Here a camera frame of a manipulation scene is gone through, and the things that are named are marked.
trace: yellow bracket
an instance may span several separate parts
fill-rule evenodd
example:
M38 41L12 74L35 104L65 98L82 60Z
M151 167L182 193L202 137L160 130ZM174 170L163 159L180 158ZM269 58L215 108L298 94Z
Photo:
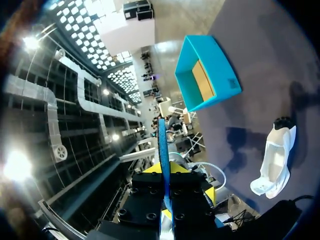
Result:
M162 173L162 170L161 170L161 165L160 165L160 162L158 162L157 164L149 167L148 169L144 170L143 171L144 173L153 173L153 172L156 172L158 174L161 174ZM175 162L171 161L170 162L170 172L172 174L175 174L176 172L180 172L182 174L185 174L185 173L190 173L190 171L188 171L187 169L185 169L184 167L176 164ZM208 197L209 199L213 202L213 205L216 205L216 192L215 192L215 188L214 187L210 187L208 190L206 190L204 192ZM168 209L165 209L162 211L162 213L164 215L166 215L169 219L172 219L172 215L171 215L171 212L169 212Z

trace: teal box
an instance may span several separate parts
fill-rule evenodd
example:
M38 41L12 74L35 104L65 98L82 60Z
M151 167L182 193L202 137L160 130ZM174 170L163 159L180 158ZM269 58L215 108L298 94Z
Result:
M204 101L192 72L197 61L202 66L214 90ZM212 36L187 35L175 69L175 78L189 112L197 111L241 93L239 81L225 54Z

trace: gray floor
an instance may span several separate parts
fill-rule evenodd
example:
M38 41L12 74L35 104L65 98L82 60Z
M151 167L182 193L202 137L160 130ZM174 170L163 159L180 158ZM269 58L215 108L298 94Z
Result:
M172 102L182 100L182 95L175 79L175 68L181 46L186 35L205 35L214 22L224 0L157 0L153 1L155 15L155 37L157 44L150 47L151 62L157 74L157 84L162 96ZM195 121L195 132L202 132ZM206 162L206 151L196 154L194 162ZM228 213L237 215L247 210L258 216L252 208L239 200L228 202Z

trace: desk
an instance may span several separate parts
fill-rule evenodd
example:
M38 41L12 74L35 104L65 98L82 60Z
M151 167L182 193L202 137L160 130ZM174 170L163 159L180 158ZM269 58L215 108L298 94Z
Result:
M210 31L233 65L243 92L197 112L208 161L226 174L226 187L263 214L282 199L317 194L320 183L319 59L291 16L271 0L226 0ZM288 184L273 199L255 195L273 121L297 125ZM216 173L222 182L222 176ZM311 200L297 206L306 210Z

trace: shoe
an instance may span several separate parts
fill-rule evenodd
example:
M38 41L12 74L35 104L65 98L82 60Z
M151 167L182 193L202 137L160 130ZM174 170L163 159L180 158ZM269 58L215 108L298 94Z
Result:
M290 178L287 163L295 143L296 131L297 127L289 117L278 118L273 123L266 138L261 176L250 183L255 194L265 194L268 199L272 199L285 188Z

